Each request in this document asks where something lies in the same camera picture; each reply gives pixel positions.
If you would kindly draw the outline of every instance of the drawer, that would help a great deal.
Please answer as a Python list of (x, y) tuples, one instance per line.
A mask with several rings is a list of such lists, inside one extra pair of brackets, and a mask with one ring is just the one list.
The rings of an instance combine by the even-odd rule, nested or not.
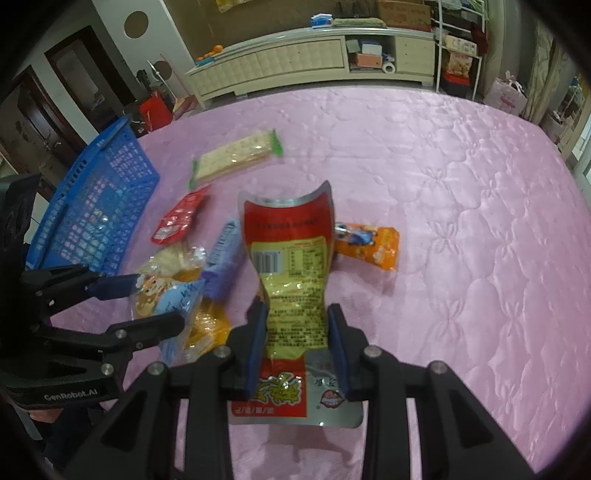
[(396, 71), (400, 73), (435, 72), (435, 42), (420, 38), (396, 37)]
[(269, 47), (215, 63), (190, 76), (201, 95), (265, 77), (306, 70), (343, 68), (340, 40)]
[(263, 76), (256, 53), (216, 63), (191, 75), (192, 83), (201, 95), (221, 90), (237, 83), (250, 82)]

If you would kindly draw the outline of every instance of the green package end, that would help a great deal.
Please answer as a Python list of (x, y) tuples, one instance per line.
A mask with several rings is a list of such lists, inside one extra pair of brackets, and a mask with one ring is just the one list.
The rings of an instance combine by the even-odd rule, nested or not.
[(271, 149), (278, 157), (283, 156), (283, 145), (281, 145), (279, 137), (277, 136), (277, 130), (275, 129), (271, 130)]
[(195, 188), (198, 171), (199, 171), (199, 162), (197, 160), (193, 160), (193, 171), (191, 172), (191, 178), (189, 179), (189, 190), (193, 190)]

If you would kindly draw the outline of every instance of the red snack bag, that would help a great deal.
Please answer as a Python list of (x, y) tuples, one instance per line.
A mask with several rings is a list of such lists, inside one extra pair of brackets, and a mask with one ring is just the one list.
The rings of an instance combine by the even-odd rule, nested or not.
[(197, 207), (209, 193), (211, 185), (205, 185), (203, 188), (196, 192), (191, 192), (185, 195), (180, 202), (178, 202), (172, 210), (170, 210), (160, 223), (154, 235), (152, 235), (152, 241), (159, 245), (168, 245), (179, 240), (182, 240), (189, 226), (193, 221), (193, 214), (197, 210)]

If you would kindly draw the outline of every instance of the doorway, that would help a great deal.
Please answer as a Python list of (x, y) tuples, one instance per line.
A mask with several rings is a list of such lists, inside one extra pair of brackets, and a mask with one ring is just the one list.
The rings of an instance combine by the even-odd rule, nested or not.
[(0, 145), (17, 172), (41, 173), (38, 192), (48, 201), (86, 146), (31, 67), (0, 104)]
[(51, 68), (97, 132), (135, 101), (92, 27), (70, 35), (46, 51)]

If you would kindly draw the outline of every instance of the white door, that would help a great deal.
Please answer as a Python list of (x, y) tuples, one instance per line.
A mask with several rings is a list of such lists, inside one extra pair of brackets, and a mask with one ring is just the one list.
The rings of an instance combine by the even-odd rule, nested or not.
[(587, 142), (574, 168), (574, 180), (591, 209), (591, 142)]

